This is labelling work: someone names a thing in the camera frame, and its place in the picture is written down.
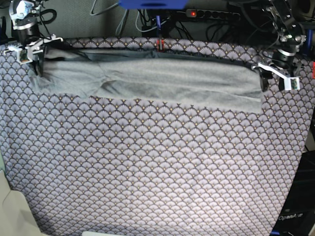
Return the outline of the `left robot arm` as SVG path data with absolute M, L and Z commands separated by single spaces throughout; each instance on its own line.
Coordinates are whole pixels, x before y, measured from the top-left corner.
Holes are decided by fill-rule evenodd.
M 278 76 L 280 90 L 299 90 L 300 78 L 294 75 L 296 67 L 293 61 L 306 41 L 305 30 L 293 17 L 291 6 L 286 0 L 270 0 L 266 11 L 272 15 L 273 25 L 277 32 L 277 40 L 273 45 L 279 43 L 279 46 L 270 57 L 269 64 L 258 62 L 252 69 L 259 70 L 263 91 L 269 86 L 269 79 L 263 74 Z

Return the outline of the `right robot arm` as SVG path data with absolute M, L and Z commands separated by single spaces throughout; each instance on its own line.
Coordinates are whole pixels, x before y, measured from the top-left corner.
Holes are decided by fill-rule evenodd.
M 21 65 L 29 64 L 36 74 L 43 73 L 46 45 L 59 39 L 47 28 L 56 19 L 57 12 L 45 9 L 44 3 L 43 0 L 12 0 L 9 5 L 17 42 L 9 44 L 4 52 L 15 52 L 17 61 Z

